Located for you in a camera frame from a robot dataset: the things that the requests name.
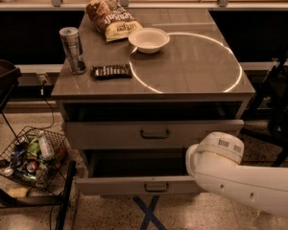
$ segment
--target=cabinet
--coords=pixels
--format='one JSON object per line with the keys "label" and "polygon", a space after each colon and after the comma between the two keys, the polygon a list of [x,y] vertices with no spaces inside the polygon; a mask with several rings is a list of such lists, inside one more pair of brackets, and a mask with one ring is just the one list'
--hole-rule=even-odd
{"label": "cabinet", "polygon": [[[80,27],[86,72],[65,62],[54,98],[88,178],[85,195],[199,193],[185,152],[212,131],[236,135],[254,90],[206,9],[129,9],[143,27],[170,35],[158,53],[127,39],[106,42],[87,16]],[[129,63],[131,79],[96,80],[92,65]]]}

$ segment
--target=brown snack bag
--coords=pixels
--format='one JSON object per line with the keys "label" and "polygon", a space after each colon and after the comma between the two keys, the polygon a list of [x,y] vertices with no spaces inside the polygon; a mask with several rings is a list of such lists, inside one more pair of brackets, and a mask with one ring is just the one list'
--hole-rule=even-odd
{"label": "brown snack bag", "polygon": [[85,12],[107,41],[128,37],[132,31],[142,28],[129,12],[112,0],[92,0]]}

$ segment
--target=gray tabletop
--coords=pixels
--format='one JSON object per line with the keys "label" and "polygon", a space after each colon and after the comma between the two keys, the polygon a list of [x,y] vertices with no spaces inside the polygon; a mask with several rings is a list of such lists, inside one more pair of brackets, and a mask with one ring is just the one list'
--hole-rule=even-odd
{"label": "gray tabletop", "polygon": [[[87,15],[80,27],[87,71],[65,62],[55,99],[250,97],[254,90],[206,9],[128,9],[143,27],[160,28],[170,42],[158,53],[136,51],[127,39],[106,42]],[[129,63],[131,79],[96,80],[92,65]]]}

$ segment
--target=drawer handle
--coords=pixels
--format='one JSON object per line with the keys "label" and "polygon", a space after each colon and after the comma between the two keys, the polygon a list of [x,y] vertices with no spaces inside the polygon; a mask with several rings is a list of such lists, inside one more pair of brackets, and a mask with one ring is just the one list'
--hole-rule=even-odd
{"label": "drawer handle", "polygon": [[147,193],[150,193],[150,194],[155,194],[155,193],[166,193],[169,191],[169,183],[166,183],[165,184],[165,188],[164,189],[149,189],[149,186],[145,183],[144,184],[144,189]]}
{"label": "drawer handle", "polygon": [[140,133],[143,139],[166,139],[170,136],[170,130],[168,129],[165,130],[165,135],[148,135],[145,134],[144,130],[141,130]]}

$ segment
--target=blue tape cross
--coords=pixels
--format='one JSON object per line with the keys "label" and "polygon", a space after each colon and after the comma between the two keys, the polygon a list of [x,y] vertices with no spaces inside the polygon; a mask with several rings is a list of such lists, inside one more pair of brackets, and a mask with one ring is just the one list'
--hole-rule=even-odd
{"label": "blue tape cross", "polygon": [[158,220],[158,218],[154,215],[154,209],[156,207],[157,201],[159,199],[158,195],[154,195],[150,206],[146,208],[145,203],[141,198],[135,196],[133,201],[140,207],[140,209],[145,213],[145,218],[143,219],[140,230],[146,230],[150,221],[155,225],[158,230],[166,230],[165,226]]}

